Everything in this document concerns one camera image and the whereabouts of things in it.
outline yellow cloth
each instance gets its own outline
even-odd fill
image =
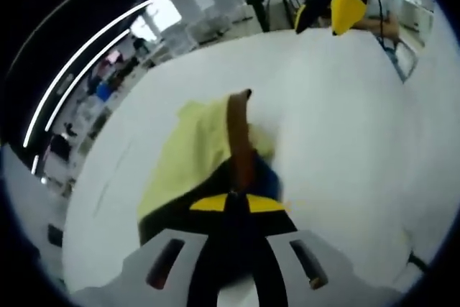
[[[179,110],[179,125],[165,145],[148,183],[137,219],[191,191],[230,158],[226,124],[229,96],[201,104],[190,101]],[[271,140],[260,129],[249,125],[249,140],[263,157],[273,151]]]

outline black cable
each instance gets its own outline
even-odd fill
[[[265,5],[265,20],[267,21],[268,30],[270,31],[270,0],[267,0],[267,4]]]
[[[302,4],[299,2],[299,0],[295,0],[295,2],[297,3],[297,9],[299,9],[299,7],[301,7]]]
[[[295,7],[295,4],[294,4],[294,1],[293,1],[293,0],[287,0],[287,2],[288,2],[288,5],[289,5],[289,7],[290,7],[290,10],[294,11],[294,13],[295,13],[296,7]]]
[[[428,265],[422,259],[414,255],[413,252],[410,253],[408,262],[414,264],[423,273],[427,273],[429,270]]]
[[[383,49],[385,49],[385,44],[383,41],[383,10],[382,10],[382,1],[379,0],[379,10],[380,10],[380,44]]]

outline white tabletop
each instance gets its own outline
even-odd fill
[[[63,240],[70,292],[106,284],[138,248],[136,208],[178,109],[244,88],[254,91],[250,122],[275,138],[274,168],[297,227],[341,250],[369,284],[390,285],[404,269],[395,211],[409,140],[403,85],[371,34],[311,29],[196,50],[143,77],[97,137],[73,192]]]
[[[147,70],[142,66],[138,65],[134,70],[123,80],[118,90],[113,92],[106,102],[103,102],[97,96],[94,97],[93,102],[95,103],[91,109],[92,117],[89,122],[84,122],[84,127],[77,129],[77,137],[72,138],[72,152],[70,154],[70,162],[68,174],[70,177],[77,179],[80,175],[83,167],[86,155],[79,153],[79,149],[83,144],[83,141],[88,139],[88,133],[92,130],[94,122],[102,115],[103,111],[114,112],[124,98],[129,94],[133,87],[139,82]]]

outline person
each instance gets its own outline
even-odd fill
[[[95,75],[94,77],[89,76],[87,79],[86,95],[87,96],[94,95],[96,93],[96,89],[101,83],[102,83],[102,78],[99,75]]]
[[[141,56],[149,54],[150,49],[147,46],[146,39],[144,39],[143,37],[136,37],[134,35],[132,35],[132,39],[133,39],[132,45],[137,54]]]
[[[118,71],[120,71],[120,70],[123,68],[124,65],[125,65],[125,62],[124,62],[123,55],[120,54],[120,55],[118,56],[118,58],[115,59],[114,66],[115,66],[115,68],[116,68]]]
[[[395,66],[397,74],[402,81],[405,81],[406,76],[396,57],[400,28],[394,10],[394,0],[368,0],[364,18],[357,22],[353,28],[367,30],[375,35]]]

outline fluorescent light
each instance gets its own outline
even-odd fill
[[[85,75],[85,73],[88,72],[88,70],[93,66],[101,57],[108,51],[110,50],[119,40],[121,40],[123,37],[127,36],[129,34],[129,29],[126,29],[124,32],[122,32],[120,35],[115,37],[110,43],[105,46],[98,54],[96,54],[93,59],[90,60],[88,64],[82,69],[82,71],[75,77],[75,79],[72,81],[72,83],[69,85],[68,89],[65,91],[63,94],[63,97],[59,100],[57,103],[57,106],[54,111],[52,111],[52,114],[50,116],[50,119],[46,123],[45,131],[49,131],[51,128],[52,123],[55,120],[55,117],[58,115],[59,110],[65,103],[66,98],[70,95],[72,90],[76,87],[80,79]]]
[[[34,162],[32,163],[32,174],[35,175],[35,172],[37,172],[37,165],[38,165],[38,155],[35,155],[34,157]]]
[[[63,68],[60,69],[59,73],[56,75],[55,79],[52,80],[50,86],[45,92],[45,95],[43,95],[42,99],[38,103],[37,109],[35,109],[35,113],[32,117],[32,120],[30,121],[29,128],[27,129],[26,136],[24,138],[24,142],[22,143],[23,147],[27,147],[29,144],[30,136],[32,135],[32,130],[34,129],[35,123],[37,122],[38,116],[40,115],[40,112],[45,105],[46,100],[48,97],[50,97],[50,94],[52,90],[56,87],[56,85],[59,83],[59,80],[62,78],[64,73],[67,71],[67,69],[70,67],[70,65],[77,60],[77,58],[83,53],[94,41],[96,41],[104,32],[112,28],[115,24],[121,22],[123,19],[127,18],[129,15],[135,13],[137,10],[142,9],[143,7],[146,7],[149,4],[152,4],[153,0],[147,0],[144,1],[143,3],[133,7],[129,11],[125,12],[124,14],[121,14],[117,18],[115,18],[113,21],[108,23],[104,28],[99,30],[91,39],[89,39],[83,46],[80,47],[79,50],[75,52],[74,55],[69,59],[69,61],[63,66]]]

